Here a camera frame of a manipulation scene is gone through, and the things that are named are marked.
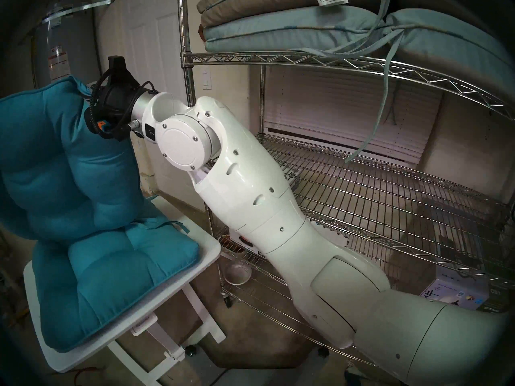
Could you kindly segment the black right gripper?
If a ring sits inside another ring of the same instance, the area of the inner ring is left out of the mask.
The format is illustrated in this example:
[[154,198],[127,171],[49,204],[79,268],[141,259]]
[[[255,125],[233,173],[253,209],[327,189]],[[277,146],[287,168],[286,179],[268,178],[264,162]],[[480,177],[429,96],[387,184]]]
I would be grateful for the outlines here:
[[91,133],[121,142],[132,131],[132,110],[138,98],[148,92],[148,81],[139,84],[127,70],[124,57],[112,55],[108,60],[109,68],[93,88],[84,120]]

